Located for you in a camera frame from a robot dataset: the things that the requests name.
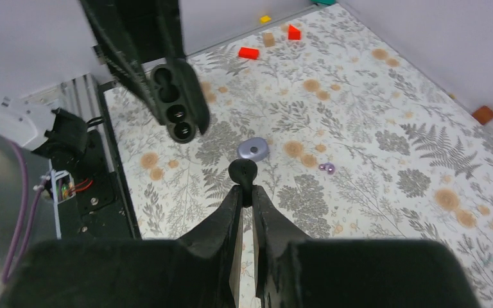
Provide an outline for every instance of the white plastic part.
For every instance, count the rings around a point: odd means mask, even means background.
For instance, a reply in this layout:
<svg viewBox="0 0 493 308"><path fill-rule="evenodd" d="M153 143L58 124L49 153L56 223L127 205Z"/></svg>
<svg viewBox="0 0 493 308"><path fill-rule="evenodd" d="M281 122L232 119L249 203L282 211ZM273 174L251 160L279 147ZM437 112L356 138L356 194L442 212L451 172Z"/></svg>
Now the white plastic part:
<svg viewBox="0 0 493 308"><path fill-rule="evenodd" d="M44 105L10 99L0 94L0 136L33 151L48 138L44 133L54 127L56 116Z"/></svg>

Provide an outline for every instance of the yellow block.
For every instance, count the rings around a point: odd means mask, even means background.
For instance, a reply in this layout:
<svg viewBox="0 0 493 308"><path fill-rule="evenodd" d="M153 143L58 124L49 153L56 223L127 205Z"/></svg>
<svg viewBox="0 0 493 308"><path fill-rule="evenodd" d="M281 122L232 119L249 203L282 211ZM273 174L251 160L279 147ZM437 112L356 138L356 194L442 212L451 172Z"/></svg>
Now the yellow block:
<svg viewBox="0 0 493 308"><path fill-rule="evenodd" d="M270 22L270 21L271 21L271 17L269 17L269 16L267 16L267 15L265 15L264 17L261 17L261 18L260 18L260 23L261 23L261 24L264 24L264 23L266 23L266 22Z"/></svg>

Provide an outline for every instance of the white wall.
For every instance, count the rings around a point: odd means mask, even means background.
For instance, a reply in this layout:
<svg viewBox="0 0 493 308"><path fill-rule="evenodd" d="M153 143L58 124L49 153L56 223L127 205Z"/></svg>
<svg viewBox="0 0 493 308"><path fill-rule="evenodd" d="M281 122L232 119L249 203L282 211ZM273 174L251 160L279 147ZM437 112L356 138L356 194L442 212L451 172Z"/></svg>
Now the white wall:
<svg viewBox="0 0 493 308"><path fill-rule="evenodd" d="M493 109L493 1L341 2L467 110Z"/></svg>
<svg viewBox="0 0 493 308"><path fill-rule="evenodd" d="M309 0L181 0L187 54L284 17ZM25 96L85 73L109 79L77 0L0 0L0 92Z"/></svg>

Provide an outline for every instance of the orange-brown block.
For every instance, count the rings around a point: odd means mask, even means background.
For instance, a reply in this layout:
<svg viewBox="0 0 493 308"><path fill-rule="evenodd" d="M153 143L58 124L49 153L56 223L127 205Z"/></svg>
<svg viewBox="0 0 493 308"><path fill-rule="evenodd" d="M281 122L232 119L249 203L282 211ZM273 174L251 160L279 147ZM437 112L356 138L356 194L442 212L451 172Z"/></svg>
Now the orange-brown block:
<svg viewBox="0 0 493 308"><path fill-rule="evenodd" d="M482 106L481 108L475 110L472 116L475 120L479 121L481 125L485 125L493 119L493 111L487 106Z"/></svg>
<svg viewBox="0 0 493 308"><path fill-rule="evenodd" d="M241 47L239 49L239 56L241 58L257 60L260 55L260 50L254 48Z"/></svg>
<svg viewBox="0 0 493 308"><path fill-rule="evenodd" d="M288 39L289 40L300 40L301 39L301 31L296 29L296 27L289 25L288 26Z"/></svg>

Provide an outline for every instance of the leaf pattern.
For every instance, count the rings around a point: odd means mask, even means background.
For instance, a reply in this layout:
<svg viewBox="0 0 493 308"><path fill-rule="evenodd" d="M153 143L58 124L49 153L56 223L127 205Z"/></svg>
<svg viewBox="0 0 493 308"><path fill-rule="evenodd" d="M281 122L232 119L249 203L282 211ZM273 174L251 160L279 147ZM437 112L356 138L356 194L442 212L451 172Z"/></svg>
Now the leaf pattern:
<svg viewBox="0 0 493 308"><path fill-rule="evenodd" d="M211 109L189 144L124 88L106 91L143 237L179 237L205 219L234 185L237 146L262 137L270 154L255 183L305 232L439 241L493 307L493 133L340 5L289 23L301 41L276 26L265 30L274 47L257 33L188 60ZM241 46L258 60L238 58ZM145 154L156 159L142 165ZM325 162L335 174L318 170ZM243 228L239 306L254 308L251 209Z"/></svg>

